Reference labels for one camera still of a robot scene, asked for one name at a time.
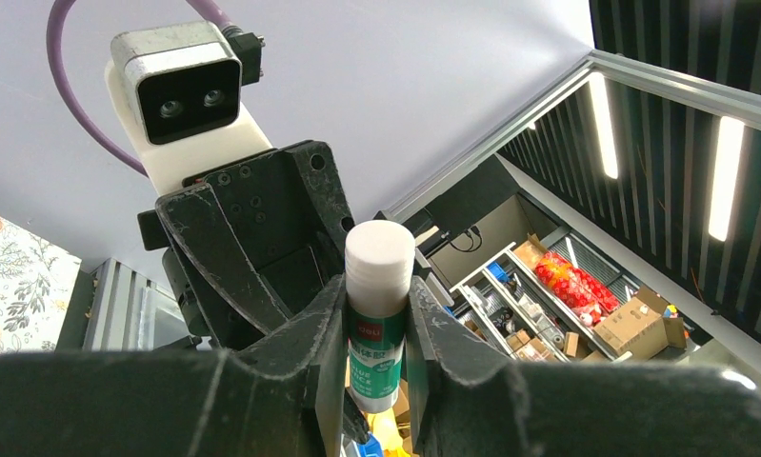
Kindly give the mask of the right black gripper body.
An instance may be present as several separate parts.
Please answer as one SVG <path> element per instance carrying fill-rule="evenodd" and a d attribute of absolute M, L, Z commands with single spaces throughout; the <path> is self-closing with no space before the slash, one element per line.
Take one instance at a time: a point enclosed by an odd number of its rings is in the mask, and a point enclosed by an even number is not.
<path fill-rule="evenodd" d="M 343 271 L 346 236 L 354 221 L 327 143 L 305 140 L 269 149 L 187 178 L 179 190 L 201 183 L 211 185 L 237 240 L 288 321 Z M 137 220 L 145 249 L 163 253 L 163 268 L 192 335 L 234 350 L 268 335 L 206 285 L 172 242 L 155 204 Z"/>

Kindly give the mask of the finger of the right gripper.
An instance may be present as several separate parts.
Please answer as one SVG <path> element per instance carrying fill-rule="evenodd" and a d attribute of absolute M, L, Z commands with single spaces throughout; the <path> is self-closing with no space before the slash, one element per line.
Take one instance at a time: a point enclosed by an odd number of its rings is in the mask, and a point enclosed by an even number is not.
<path fill-rule="evenodd" d="M 288 321 L 237 240 L 210 184 L 163 195 L 155 211 L 206 285 L 239 316 L 264 334 Z"/>

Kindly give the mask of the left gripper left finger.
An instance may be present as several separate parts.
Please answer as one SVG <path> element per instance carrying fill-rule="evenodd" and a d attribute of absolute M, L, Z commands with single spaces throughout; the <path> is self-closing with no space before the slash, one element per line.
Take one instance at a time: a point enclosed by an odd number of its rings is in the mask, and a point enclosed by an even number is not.
<path fill-rule="evenodd" d="M 0 456 L 334 456 L 346 288 L 251 347 L 0 356 Z"/>

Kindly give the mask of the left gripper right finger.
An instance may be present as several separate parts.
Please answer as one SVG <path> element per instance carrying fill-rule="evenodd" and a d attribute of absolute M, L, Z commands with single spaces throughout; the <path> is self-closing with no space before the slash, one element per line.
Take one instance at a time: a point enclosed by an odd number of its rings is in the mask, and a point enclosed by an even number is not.
<path fill-rule="evenodd" d="M 761 456 L 761 399 L 734 371 L 517 360 L 448 315 L 419 277 L 409 301 L 419 455 Z"/>

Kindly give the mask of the green white glue stick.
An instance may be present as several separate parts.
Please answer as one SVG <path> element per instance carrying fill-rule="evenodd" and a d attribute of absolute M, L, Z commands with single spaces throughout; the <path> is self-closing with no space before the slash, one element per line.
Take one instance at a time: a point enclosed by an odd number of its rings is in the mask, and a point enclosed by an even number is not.
<path fill-rule="evenodd" d="M 404 226 L 371 220 L 345 245 L 350 395 L 360 410 L 393 407 L 403 366 L 415 242 Z"/>

